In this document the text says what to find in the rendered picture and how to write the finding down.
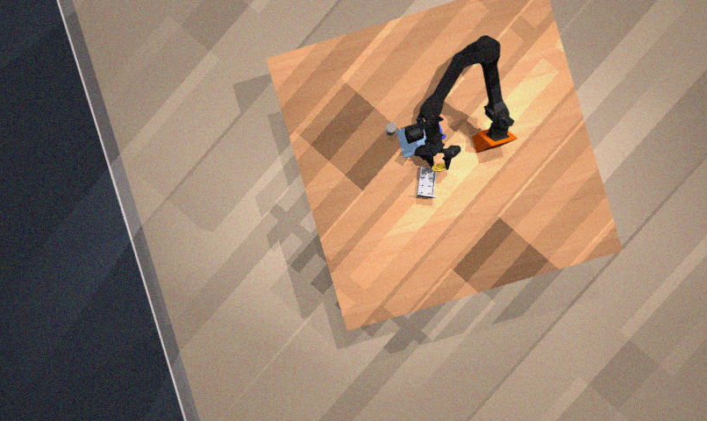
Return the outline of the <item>light blue flat mat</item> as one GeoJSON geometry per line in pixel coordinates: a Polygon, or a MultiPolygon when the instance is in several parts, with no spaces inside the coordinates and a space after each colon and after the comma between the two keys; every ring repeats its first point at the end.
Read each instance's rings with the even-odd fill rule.
{"type": "Polygon", "coordinates": [[[419,146],[425,145],[426,137],[424,136],[423,139],[408,144],[407,139],[404,134],[405,133],[404,130],[405,130],[405,128],[397,130],[396,133],[397,133],[397,137],[399,139],[400,146],[402,148],[403,157],[407,158],[412,155],[415,155],[415,153],[414,153],[415,149],[417,149],[419,146]]]}

